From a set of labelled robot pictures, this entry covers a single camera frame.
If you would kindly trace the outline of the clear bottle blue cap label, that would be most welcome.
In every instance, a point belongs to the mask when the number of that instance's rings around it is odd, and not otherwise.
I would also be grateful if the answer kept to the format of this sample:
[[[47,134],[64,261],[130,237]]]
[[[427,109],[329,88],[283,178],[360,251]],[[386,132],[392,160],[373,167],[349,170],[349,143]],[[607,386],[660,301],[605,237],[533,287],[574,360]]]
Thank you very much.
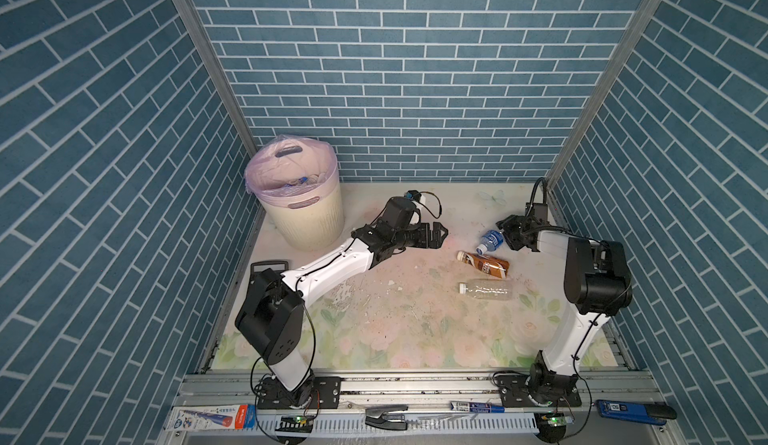
[[[299,179],[294,180],[291,185],[293,187],[307,187],[311,185],[315,185],[318,181],[317,176],[309,176],[309,177],[301,177]]]

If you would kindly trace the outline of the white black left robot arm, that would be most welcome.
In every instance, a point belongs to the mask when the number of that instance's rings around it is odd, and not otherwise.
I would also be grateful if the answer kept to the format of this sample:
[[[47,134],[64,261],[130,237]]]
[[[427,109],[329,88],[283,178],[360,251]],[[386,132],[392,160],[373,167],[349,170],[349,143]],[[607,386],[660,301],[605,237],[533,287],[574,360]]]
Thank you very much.
[[[396,252],[439,249],[447,236],[448,229],[439,222],[394,228],[379,220],[360,227],[337,249],[308,265],[283,272],[267,268],[253,273],[234,325],[283,389],[297,391],[312,374],[311,365],[298,350],[308,308],[335,287]]]

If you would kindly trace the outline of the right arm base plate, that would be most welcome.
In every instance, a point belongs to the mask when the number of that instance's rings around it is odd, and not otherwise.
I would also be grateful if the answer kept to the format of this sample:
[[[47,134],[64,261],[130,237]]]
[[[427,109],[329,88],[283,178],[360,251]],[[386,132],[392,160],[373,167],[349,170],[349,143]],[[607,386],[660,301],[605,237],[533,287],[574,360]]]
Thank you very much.
[[[534,373],[532,376],[498,372],[492,377],[505,408],[580,407],[582,399],[577,390],[578,381],[577,375],[560,375],[549,371]]]

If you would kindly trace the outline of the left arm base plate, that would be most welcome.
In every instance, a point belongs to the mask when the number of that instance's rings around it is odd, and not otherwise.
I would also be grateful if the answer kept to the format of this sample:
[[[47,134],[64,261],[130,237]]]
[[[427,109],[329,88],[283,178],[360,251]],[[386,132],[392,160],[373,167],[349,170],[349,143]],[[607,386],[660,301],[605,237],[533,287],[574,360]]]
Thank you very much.
[[[311,375],[290,391],[276,378],[265,375],[256,386],[256,392],[259,409],[337,409],[340,388],[340,377]]]

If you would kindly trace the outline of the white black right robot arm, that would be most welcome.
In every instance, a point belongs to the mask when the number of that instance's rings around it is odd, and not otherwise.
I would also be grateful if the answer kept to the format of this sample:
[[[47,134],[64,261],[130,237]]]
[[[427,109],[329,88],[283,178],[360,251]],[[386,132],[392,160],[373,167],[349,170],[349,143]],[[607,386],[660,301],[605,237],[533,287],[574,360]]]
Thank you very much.
[[[568,307],[552,341],[538,352],[530,368],[532,391],[574,388],[582,354],[601,327],[632,301],[624,246],[552,225],[547,212],[545,203],[531,202],[525,214],[496,223],[512,250],[527,248],[564,263],[562,291]]]

